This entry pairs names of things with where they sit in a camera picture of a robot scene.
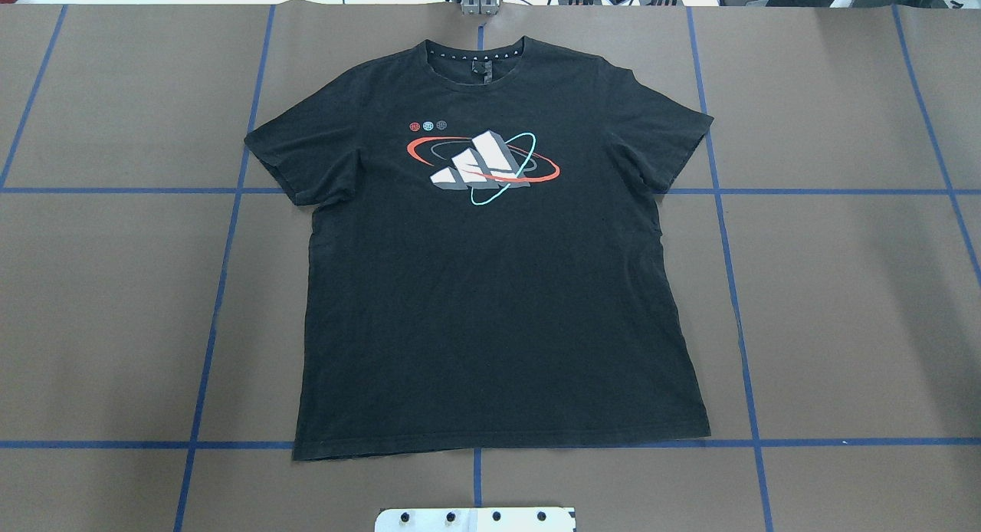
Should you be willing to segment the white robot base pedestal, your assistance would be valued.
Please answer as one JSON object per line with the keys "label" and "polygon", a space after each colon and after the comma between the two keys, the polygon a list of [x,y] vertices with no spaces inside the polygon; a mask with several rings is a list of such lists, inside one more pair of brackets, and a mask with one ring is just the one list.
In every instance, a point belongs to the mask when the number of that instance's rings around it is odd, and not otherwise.
{"label": "white robot base pedestal", "polygon": [[389,508],[375,531],[577,531],[570,507]]}

